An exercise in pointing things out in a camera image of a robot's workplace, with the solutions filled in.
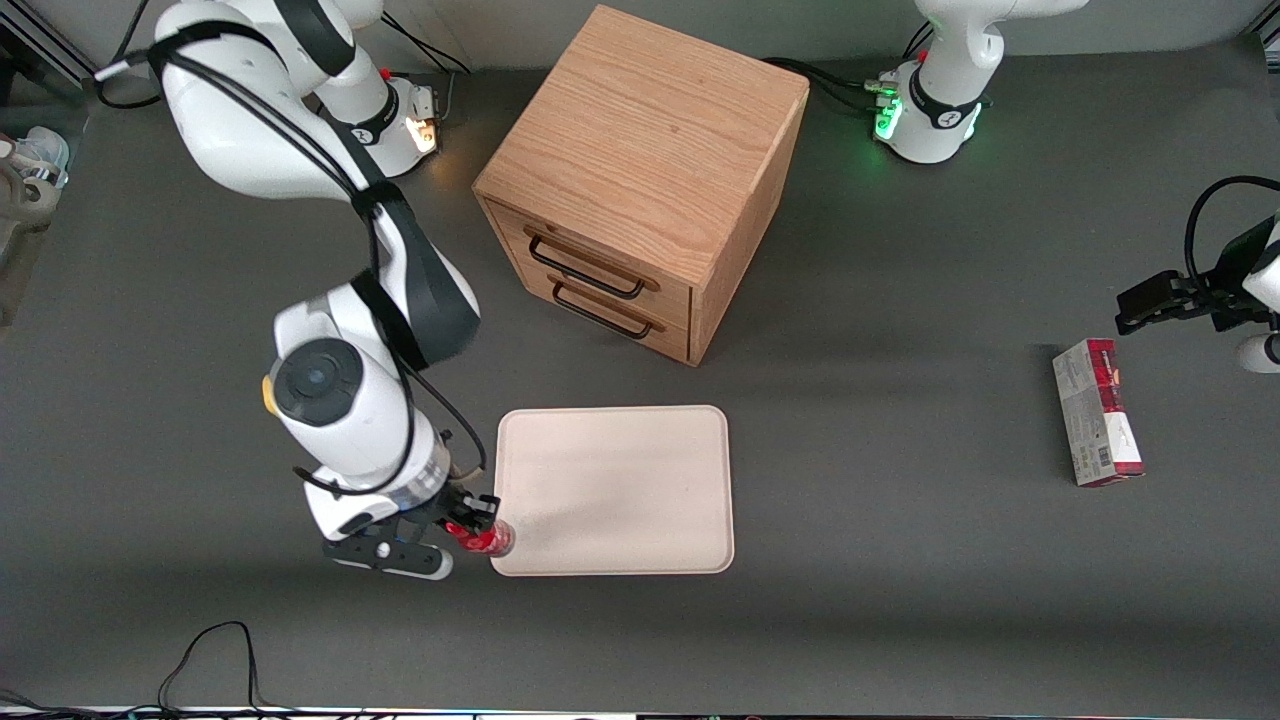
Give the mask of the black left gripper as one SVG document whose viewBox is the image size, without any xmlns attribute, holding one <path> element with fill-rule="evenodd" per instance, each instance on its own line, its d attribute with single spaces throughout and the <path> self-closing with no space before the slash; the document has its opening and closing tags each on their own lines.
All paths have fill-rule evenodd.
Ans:
<svg viewBox="0 0 1280 720">
<path fill-rule="evenodd" d="M 1267 252 L 1275 220 L 1263 220 L 1228 242 L 1216 264 L 1198 274 L 1208 291 L 1213 329 L 1224 333 L 1245 324 L 1271 324 L 1275 314 L 1244 287 L 1245 278 Z M 1201 316 L 1201 295 L 1180 272 L 1165 270 L 1116 296 L 1116 331 L 1133 334 L 1148 325 Z"/>
</svg>

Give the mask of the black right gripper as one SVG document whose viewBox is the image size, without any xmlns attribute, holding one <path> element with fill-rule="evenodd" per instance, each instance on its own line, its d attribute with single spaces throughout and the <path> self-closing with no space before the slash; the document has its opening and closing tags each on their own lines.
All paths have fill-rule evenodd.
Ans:
<svg viewBox="0 0 1280 720">
<path fill-rule="evenodd" d="M 449 482 L 428 502 L 396 516 L 397 534 L 424 534 L 431 527 L 442 528 L 460 546 L 468 543 L 474 521 L 495 521 L 500 500 L 492 495 L 471 495 L 461 484 Z"/>
</svg>

